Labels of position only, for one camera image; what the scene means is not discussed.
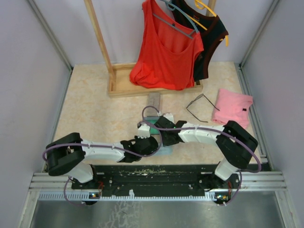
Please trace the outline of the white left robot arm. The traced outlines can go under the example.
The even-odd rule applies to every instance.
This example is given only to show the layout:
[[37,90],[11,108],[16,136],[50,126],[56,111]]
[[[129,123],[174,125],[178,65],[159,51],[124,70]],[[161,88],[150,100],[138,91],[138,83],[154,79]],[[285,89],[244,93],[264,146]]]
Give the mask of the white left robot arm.
[[46,146],[42,154],[50,176],[68,175],[88,188],[98,185],[99,177],[88,160],[110,160],[132,163],[153,156],[160,149],[157,140],[150,136],[116,143],[96,143],[83,140],[80,133],[70,133]]

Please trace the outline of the thin metal frame sunglasses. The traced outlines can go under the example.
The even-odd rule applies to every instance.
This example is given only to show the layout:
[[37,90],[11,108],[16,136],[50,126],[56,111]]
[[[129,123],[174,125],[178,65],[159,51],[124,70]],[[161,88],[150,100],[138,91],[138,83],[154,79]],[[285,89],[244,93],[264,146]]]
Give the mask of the thin metal frame sunglasses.
[[[206,102],[201,102],[201,99],[207,100],[209,104]],[[186,110],[199,122],[201,123],[208,123],[207,119],[201,119],[200,114],[204,111],[209,110],[209,105],[213,106],[213,108],[217,111],[220,111],[218,107],[204,94],[198,95],[194,100],[190,101],[186,106]]]

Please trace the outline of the blue-grey glasses case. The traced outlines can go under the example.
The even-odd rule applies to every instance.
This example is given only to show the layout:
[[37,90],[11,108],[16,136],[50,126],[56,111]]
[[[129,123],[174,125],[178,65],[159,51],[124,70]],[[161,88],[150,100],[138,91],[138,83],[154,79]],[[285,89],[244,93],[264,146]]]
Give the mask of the blue-grey glasses case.
[[[147,116],[144,118],[147,122],[155,125],[155,123],[158,121],[159,117],[158,116]],[[151,135],[159,135],[159,132],[157,129],[150,128],[150,134]]]

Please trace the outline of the light blue cleaning cloth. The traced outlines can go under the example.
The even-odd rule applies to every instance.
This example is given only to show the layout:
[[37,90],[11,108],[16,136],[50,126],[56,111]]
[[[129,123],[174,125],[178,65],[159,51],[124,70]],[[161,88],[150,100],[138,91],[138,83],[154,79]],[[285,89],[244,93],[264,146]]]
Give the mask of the light blue cleaning cloth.
[[172,147],[161,147],[156,153],[155,156],[164,156],[164,155],[171,155],[172,154]]

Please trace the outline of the grey glasses case green lining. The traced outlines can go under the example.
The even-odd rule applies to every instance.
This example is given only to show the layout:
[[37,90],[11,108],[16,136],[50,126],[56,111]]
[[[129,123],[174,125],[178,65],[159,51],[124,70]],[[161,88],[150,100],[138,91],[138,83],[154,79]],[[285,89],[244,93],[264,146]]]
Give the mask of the grey glasses case green lining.
[[[149,93],[147,98],[147,106],[154,106],[158,111],[161,110],[161,94]],[[158,116],[158,112],[153,108],[147,108],[145,111],[148,117]]]

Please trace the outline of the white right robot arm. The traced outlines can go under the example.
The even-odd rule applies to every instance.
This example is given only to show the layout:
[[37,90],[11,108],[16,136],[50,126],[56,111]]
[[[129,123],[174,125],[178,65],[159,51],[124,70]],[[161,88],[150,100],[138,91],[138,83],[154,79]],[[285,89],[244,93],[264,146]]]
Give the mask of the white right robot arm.
[[251,158],[256,157],[258,141],[235,121],[223,126],[202,126],[186,121],[173,123],[161,116],[154,125],[161,133],[163,146],[194,142],[218,147],[224,155],[212,176],[218,188],[225,187],[234,172],[247,169]]

